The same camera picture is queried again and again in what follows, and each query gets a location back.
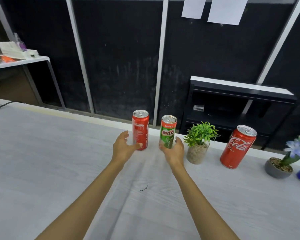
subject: black cable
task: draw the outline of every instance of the black cable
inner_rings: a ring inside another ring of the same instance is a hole
[[[8,103],[6,103],[6,104],[0,105],[0,108],[2,108],[3,106],[6,106],[6,105],[8,105],[8,104],[11,104],[11,103],[22,103],[22,104],[24,104],[24,102],[20,102],[20,101],[10,101],[10,102],[8,102]]]

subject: white paper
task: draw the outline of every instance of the white paper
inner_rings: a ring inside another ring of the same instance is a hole
[[[184,0],[181,17],[200,19],[206,0]]]
[[[212,0],[208,22],[238,25],[248,0]]]

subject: can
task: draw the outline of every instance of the can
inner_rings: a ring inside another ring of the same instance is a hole
[[[227,168],[237,168],[256,137],[256,130],[246,125],[238,125],[232,132],[229,142],[220,157],[221,163]]]
[[[166,148],[172,148],[174,134],[176,132],[177,118],[172,115],[165,115],[161,118],[160,141]]]
[[[133,144],[142,143],[138,150],[144,150],[148,146],[149,137],[149,113],[148,111],[138,109],[132,113],[132,134]]]

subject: potted plant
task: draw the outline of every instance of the potted plant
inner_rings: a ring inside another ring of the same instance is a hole
[[[218,130],[209,122],[192,125],[188,129],[188,134],[184,137],[184,142],[188,144],[187,159],[193,164],[202,163],[204,156],[210,145],[210,139],[215,140]]]
[[[284,151],[286,151],[287,154],[282,160],[271,157],[264,166],[266,173],[277,179],[289,177],[293,172],[290,164],[300,159],[300,136],[294,141],[287,141],[286,145],[288,148],[285,148]]]

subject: silver can top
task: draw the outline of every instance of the silver can top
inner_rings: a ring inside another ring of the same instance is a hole
[[[137,117],[137,118],[145,118],[149,115],[148,111],[142,110],[142,109],[138,109],[136,111],[133,112],[133,116]]]
[[[238,125],[237,129],[246,136],[256,136],[258,134],[255,129],[252,129],[251,127],[246,125]]]
[[[172,116],[172,115],[164,115],[162,116],[161,120],[164,122],[164,123],[167,123],[167,124],[173,124],[173,123],[176,123],[177,121],[177,118]]]

